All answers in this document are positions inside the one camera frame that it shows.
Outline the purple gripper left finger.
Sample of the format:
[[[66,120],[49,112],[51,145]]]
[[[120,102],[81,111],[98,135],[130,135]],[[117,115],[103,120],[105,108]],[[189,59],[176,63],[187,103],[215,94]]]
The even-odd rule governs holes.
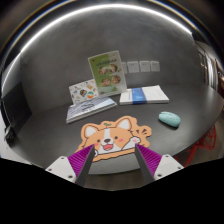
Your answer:
[[[83,187],[94,155],[95,148],[90,145],[69,157],[60,156],[46,168],[46,171]]]

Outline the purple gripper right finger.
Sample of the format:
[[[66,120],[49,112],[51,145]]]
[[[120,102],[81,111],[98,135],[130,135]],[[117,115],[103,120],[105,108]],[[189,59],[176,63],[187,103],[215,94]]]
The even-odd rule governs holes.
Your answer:
[[[135,145],[135,156],[145,184],[150,184],[183,169],[183,166],[171,155],[160,155],[140,144]]]

